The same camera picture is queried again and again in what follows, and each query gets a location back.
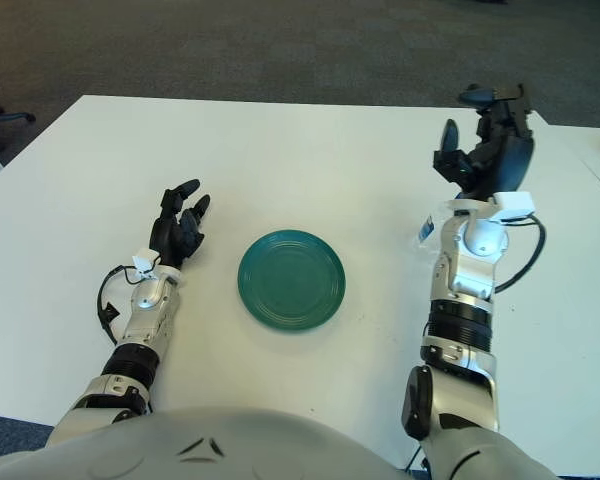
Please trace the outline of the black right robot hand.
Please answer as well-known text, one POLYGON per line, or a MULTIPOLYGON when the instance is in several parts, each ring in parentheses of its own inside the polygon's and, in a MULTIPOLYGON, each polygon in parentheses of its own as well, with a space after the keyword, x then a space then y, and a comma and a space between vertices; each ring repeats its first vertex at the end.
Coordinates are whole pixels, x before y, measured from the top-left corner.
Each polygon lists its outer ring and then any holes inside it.
POLYGON ((459 199, 485 201, 495 193, 517 190, 535 146, 527 122, 532 108, 525 87, 471 84, 458 100, 476 110, 480 142, 468 153, 461 150, 457 124, 449 119, 433 154, 433 168, 460 187, 459 199))

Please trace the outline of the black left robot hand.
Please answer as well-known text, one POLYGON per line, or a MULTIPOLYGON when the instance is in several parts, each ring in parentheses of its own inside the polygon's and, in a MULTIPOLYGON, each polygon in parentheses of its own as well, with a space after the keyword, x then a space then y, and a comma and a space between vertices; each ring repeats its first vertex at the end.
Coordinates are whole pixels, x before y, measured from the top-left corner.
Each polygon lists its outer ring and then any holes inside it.
POLYGON ((204 240, 201 221, 210 205, 209 194, 203 195, 193 207, 184 202, 200 187, 198 179, 189 180, 174 189, 164 191, 160 214, 154 221, 149 248, 160 255, 160 264, 181 269, 204 240))

